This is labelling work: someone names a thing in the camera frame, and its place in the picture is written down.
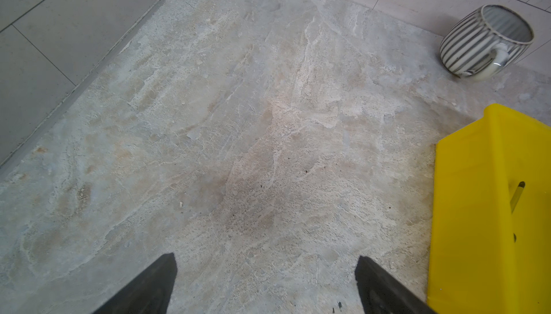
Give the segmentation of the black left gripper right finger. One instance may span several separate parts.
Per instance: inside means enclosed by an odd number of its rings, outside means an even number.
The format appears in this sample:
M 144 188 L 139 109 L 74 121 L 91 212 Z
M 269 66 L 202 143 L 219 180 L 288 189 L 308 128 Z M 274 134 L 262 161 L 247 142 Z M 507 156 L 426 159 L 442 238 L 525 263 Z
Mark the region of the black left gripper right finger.
M 365 313 L 436 314 L 436 311 L 369 257 L 360 256 L 354 275 Z

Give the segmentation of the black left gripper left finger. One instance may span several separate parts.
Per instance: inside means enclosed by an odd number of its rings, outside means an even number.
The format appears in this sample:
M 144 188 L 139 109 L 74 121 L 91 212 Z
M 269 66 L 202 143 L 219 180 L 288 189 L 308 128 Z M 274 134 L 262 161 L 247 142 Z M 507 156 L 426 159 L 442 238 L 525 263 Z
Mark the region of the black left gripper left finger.
M 163 254 L 93 313 L 166 313 L 177 271 L 174 253 Z

